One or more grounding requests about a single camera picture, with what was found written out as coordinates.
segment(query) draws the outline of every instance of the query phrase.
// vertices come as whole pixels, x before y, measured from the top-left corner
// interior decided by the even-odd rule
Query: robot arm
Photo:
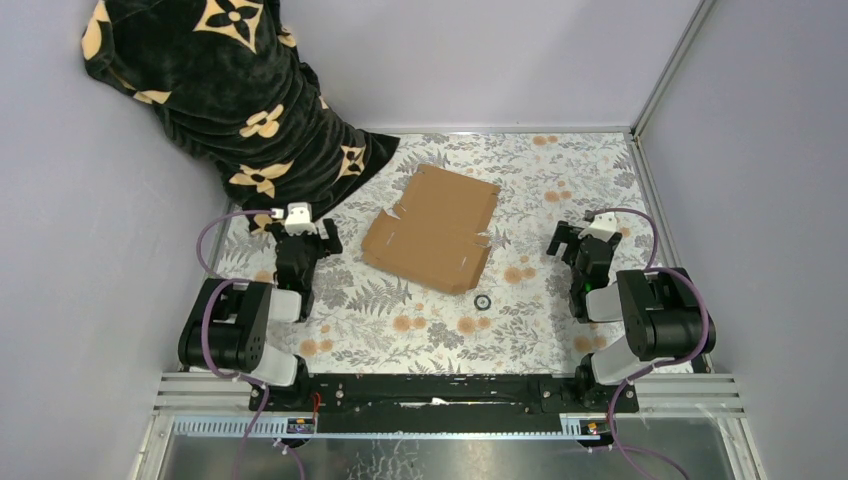
[[[333,221],[324,219],[323,227],[322,232],[312,223],[308,203],[288,205],[285,223],[272,230],[279,288],[262,282],[232,284],[212,298],[225,280],[207,279],[180,336],[180,362],[206,368],[201,332],[207,322],[209,353],[218,368],[250,374],[270,385],[292,386],[305,373],[305,363],[266,342],[268,322],[295,323],[309,316],[316,263],[342,252]],[[210,305],[209,318],[204,318]]]
[[[562,260],[571,269],[571,312],[580,323],[624,322],[625,336],[604,350],[584,357],[575,372],[577,397],[584,405],[609,398],[609,389],[662,360],[689,355],[702,334],[698,303],[681,282],[667,273],[609,270],[621,234],[613,213],[592,216],[587,228],[557,224],[548,255],[566,244]],[[684,269],[674,269],[688,278]],[[715,326],[701,353],[715,346]]]

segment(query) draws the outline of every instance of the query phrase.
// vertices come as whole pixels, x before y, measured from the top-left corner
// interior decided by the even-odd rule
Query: cardboard flap
[[[480,233],[489,226],[500,190],[491,183],[419,165],[393,211],[400,218]]]
[[[446,293],[477,286],[491,247],[486,230],[500,188],[419,165],[394,205],[362,241],[369,265]]]

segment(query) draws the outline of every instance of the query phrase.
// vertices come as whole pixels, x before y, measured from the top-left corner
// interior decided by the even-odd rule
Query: flower pattern
[[[137,88],[130,85],[130,82],[126,81],[123,77],[112,71],[112,75],[120,82],[120,84],[126,88],[127,90],[135,91],[135,95],[133,98],[138,100],[139,102],[146,103],[148,105],[153,105],[153,102],[158,103],[159,105],[163,105],[168,101],[168,98],[171,97],[172,92],[163,92],[160,90],[144,90],[142,92],[138,91]]]
[[[265,233],[267,231],[266,227],[268,225],[272,225],[274,223],[283,225],[285,223],[285,220],[277,220],[275,218],[271,218],[271,215],[260,213],[258,215],[253,216],[253,223],[256,224],[257,228],[251,230],[250,233],[252,233],[253,235],[258,235],[260,233]]]
[[[371,222],[400,198],[419,163],[501,187],[487,232],[492,252],[467,294],[441,294],[362,261]],[[620,134],[404,135],[392,161],[328,215],[345,251],[318,262],[309,320],[272,322],[268,341],[302,355],[312,372],[571,373],[624,329],[578,323],[568,308],[568,267],[545,250],[558,220],[579,222],[605,206],[644,209],[634,172]],[[641,268],[650,229],[626,215],[618,222],[627,235],[612,270]],[[251,236],[247,225],[243,217],[231,222],[218,270],[265,279],[275,269],[273,239]],[[474,307],[479,294],[492,299],[489,310]]]
[[[294,48],[297,46],[297,42],[294,41],[294,35],[292,35],[289,29],[285,27],[283,27],[283,33],[277,35],[277,40],[279,40],[280,43],[289,48]]]
[[[260,137],[273,137],[280,131],[280,122],[277,119],[283,114],[283,110],[283,105],[279,104],[270,112],[263,110],[259,113],[254,113],[245,121],[247,125],[239,130],[239,134],[245,138],[252,137],[257,133]]]
[[[256,28],[264,4],[247,0],[206,0],[195,32],[226,35],[256,53]]]
[[[270,167],[261,168],[259,170],[250,168],[247,165],[240,165],[239,168],[241,169],[241,173],[233,175],[230,178],[230,183],[233,185],[255,186],[257,193],[264,193],[265,195],[274,198],[274,182],[271,180],[285,175],[293,163],[294,162],[276,163]]]
[[[82,36],[82,56],[86,60],[91,60],[100,51],[103,45],[103,31],[100,23],[110,23],[109,12],[106,11],[106,2],[98,0],[94,7],[94,13],[88,21],[88,27]]]
[[[342,164],[336,180],[346,175],[361,175],[365,171],[365,147],[342,145]]]

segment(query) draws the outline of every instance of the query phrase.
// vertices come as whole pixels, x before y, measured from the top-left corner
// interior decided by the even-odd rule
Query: red wire
[[[321,408],[321,394],[315,392],[312,394],[312,423],[315,423],[315,416],[318,415],[319,408]]]

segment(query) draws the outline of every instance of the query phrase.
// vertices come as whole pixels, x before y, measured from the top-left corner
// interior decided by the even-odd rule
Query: aluminum frame
[[[635,382],[640,412],[619,414],[619,418],[710,418],[722,432],[728,458],[737,480],[765,480],[759,455],[750,438],[745,411],[732,375],[720,374],[651,374]],[[165,373],[156,397],[145,442],[139,451],[133,480],[157,480],[166,460],[174,435],[186,428],[180,423],[196,422],[244,425],[253,415],[248,410],[250,385],[220,379],[211,373]],[[310,416],[311,412],[267,412],[263,418],[274,419]],[[603,418],[603,414],[562,414],[562,433],[527,434],[357,434],[316,435],[316,437],[362,439],[478,439],[491,440],[574,440],[573,426],[579,420]],[[228,431],[204,432],[205,436],[233,436]]]
[[[633,132],[637,138],[644,133],[645,127],[647,127],[648,123],[650,123],[651,116],[654,114],[660,99],[663,97],[669,83],[671,83],[671,80],[674,78],[674,74],[677,73],[677,69],[680,68],[683,59],[689,52],[689,47],[692,46],[695,37],[701,30],[701,26],[703,26],[707,17],[709,17],[712,12],[716,1],[717,0],[701,0],[698,3],[698,6],[695,7],[695,12],[692,14],[692,18],[689,19],[689,24],[686,25],[686,29],[683,30],[683,35],[681,35],[680,40],[677,42],[677,46],[674,47],[674,51],[671,53],[671,57],[668,59],[662,74],[660,74],[660,78],[657,80],[654,90],[648,97],[648,101],[645,102],[642,112],[633,123],[631,132]]]

